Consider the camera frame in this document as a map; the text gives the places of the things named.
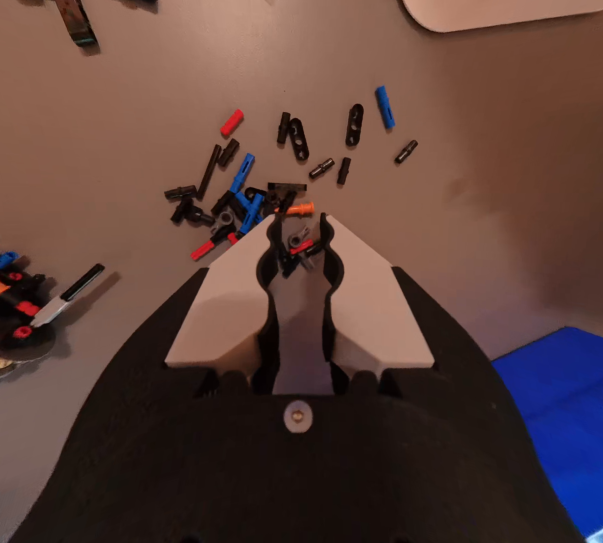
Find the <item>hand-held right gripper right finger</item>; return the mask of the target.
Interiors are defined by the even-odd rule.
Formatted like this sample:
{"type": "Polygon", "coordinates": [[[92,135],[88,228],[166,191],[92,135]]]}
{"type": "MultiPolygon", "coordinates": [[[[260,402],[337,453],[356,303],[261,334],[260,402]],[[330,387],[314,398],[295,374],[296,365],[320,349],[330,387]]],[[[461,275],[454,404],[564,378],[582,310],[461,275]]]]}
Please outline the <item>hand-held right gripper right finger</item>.
{"type": "Polygon", "coordinates": [[[435,358],[394,266],[332,215],[320,216],[323,276],[329,284],[323,356],[335,395],[358,373],[380,381],[390,369],[429,369],[435,358]]]}

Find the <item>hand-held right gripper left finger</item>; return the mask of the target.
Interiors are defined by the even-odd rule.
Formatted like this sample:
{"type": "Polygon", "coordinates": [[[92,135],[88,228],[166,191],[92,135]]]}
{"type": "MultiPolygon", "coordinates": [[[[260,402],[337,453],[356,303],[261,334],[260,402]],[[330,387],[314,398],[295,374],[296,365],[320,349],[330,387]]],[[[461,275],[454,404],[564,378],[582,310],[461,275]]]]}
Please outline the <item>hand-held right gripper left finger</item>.
{"type": "Polygon", "coordinates": [[[279,323],[270,283],[279,273],[282,216],[266,217],[215,259],[165,364],[242,373],[255,394],[271,395],[280,369],[279,323]]]}

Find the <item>pile of lego pins and axles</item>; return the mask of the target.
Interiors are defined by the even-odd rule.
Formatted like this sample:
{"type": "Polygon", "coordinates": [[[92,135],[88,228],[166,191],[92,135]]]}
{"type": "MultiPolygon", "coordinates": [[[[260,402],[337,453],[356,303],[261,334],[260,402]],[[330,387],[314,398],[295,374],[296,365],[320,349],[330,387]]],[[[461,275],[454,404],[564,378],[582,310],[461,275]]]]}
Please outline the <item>pile of lego pins and axles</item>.
{"type": "MultiPolygon", "coordinates": [[[[377,87],[374,92],[376,104],[386,131],[395,126],[391,102],[385,86],[377,87]]],[[[239,142],[231,136],[243,121],[244,114],[236,110],[221,128],[223,137],[231,137],[226,147],[215,145],[199,186],[178,186],[164,192],[167,200],[178,201],[171,216],[171,222],[180,225],[189,222],[207,226],[210,237],[190,258],[200,261],[225,241],[234,246],[252,229],[263,223],[268,216],[287,217],[286,211],[294,204],[298,196],[307,192],[305,183],[268,182],[265,189],[245,186],[256,157],[247,153],[238,167],[235,176],[226,191],[216,201],[209,212],[203,210],[196,201],[201,201],[207,192],[213,173],[217,167],[225,169],[239,150],[239,142]]],[[[355,103],[349,110],[344,143],[347,148],[355,148],[361,140],[364,106],[355,103]]],[[[306,164],[310,157],[307,136],[301,119],[292,117],[289,112],[282,113],[277,130],[277,145],[284,146],[290,141],[296,161],[306,164]]],[[[287,241],[277,243],[277,264],[284,278],[302,265],[307,271],[313,268],[313,257],[323,250],[320,238],[313,239],[310,227],[304,227],[292,233],[287,241]]]]}

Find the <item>partly built lego model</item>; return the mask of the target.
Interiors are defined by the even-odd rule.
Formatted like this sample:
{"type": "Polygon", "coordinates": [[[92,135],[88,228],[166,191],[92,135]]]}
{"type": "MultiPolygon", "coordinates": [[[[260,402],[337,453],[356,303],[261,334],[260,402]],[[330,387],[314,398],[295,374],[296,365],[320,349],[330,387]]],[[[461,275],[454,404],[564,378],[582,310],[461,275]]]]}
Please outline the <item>partly built lego model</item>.
{"type": "Polygon", "coordinates": [[[2,379],[49,354],[57,338],[53,322],[105,271],[95,264],[60,295],[47,298],[41,291],[46,276],[28,273],[17,264],[20,258],[13,251],[1,254],[2,379]]]}

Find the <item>blue plastic bin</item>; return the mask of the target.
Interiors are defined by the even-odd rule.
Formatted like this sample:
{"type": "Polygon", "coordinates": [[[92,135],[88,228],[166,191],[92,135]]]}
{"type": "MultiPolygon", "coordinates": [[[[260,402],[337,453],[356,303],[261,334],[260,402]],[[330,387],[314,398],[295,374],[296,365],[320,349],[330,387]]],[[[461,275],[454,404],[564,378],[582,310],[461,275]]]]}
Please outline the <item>blue plastic bin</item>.
{"type": "Polygon", "coordinates": [[[564,327],[493,366],[569,517],[587,542],[602,542],[602,337],[564,327]]]}

